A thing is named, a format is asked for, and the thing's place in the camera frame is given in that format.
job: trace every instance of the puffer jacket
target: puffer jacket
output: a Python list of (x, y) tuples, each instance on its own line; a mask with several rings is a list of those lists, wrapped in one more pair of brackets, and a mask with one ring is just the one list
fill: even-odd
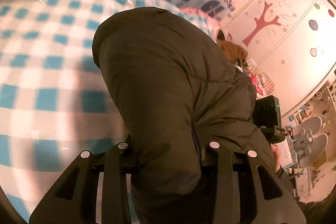
[(201, 179), (195, 122), (231, 151), (274, 155), (252, 123), (256, 90), (203, 31), (169, 11), (117, 13), (93, 40), (93, 58), (124, 119), (139, 159), (132, 198), (141, 223), (206, 223), (211, 178)]

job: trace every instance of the checkered bedsheet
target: checkered bedsheet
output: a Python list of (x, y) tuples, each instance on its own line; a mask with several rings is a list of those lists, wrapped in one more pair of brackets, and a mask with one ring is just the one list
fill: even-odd
[(205, 18), (164, 0), (0, 0), (0, 185), (25, 220), (82, 150), (126, 137), (91, 47), (100, 23), (142, 6), (211, 35)]

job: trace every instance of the bed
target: bed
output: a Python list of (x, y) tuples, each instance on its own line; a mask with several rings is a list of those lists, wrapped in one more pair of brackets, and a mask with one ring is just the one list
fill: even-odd
[[(142, 6), (167, 9), (215, 40), (205, 17), (165, 0), (0, 0), (0, 185), (26, 221), (81, 151), (125, 139), (92, 39), (111, 15)], [(131, 216), (136, 222), (132, 207)]]

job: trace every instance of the silver screw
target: silver screw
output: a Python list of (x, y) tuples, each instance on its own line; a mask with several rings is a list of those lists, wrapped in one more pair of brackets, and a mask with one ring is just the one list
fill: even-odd
[(90, 152), (89, 151), (83, 151), (82, 153), (81, 153), (81, 157), (82, 158), (88, 158), (90, 156)]
[(119, 148), (119, 149), (126, 149), (127, 146), (128, 146), (127, 143), (119, 143), (119, 144), (118, 144), (118, 148)]
[(211, 142), (210, 143), (210, 147), (214, 148), (214, 149), (217, 149), (217, 148), (219, 148), (219, 143), (217, 143), (217, 142)]
[(247, 152), (247, 154), (251, 157), (251, 158), (255, 158), (258, 154), (256, 151), (254, 150), (250, 150)]

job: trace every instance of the brown tree trunk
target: brown tree trunk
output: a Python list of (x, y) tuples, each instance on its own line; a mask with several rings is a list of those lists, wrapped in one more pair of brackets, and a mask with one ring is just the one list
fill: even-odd
[(255, 35), (261, 31), (264, 27), (268, 26), (268, 25), (278, 25), (281, 26), (281, 23), (278, 22), (279, 16), (276, 16), (273, 20), (271, 21), (265, 21), (265, 14), (266, 11), (269, 9), (269, 7), (271, 7), (273, 4), (268, 4), (267, 2), (265, 2), (265, 7), (264, 10), (260, 16), (260, 18), (254, 18), (254, 21), (256, 22), (256, 27), (253, 30), (253, 32), (251, 32), (248, 37), (246, 37), (245, 39), (243, 39), (243, 43), (246, 45), (246, 47), (248, 47), (248, 45), (250, 44), (250, 42), (252, 41), (253, 37), (255, 37)]

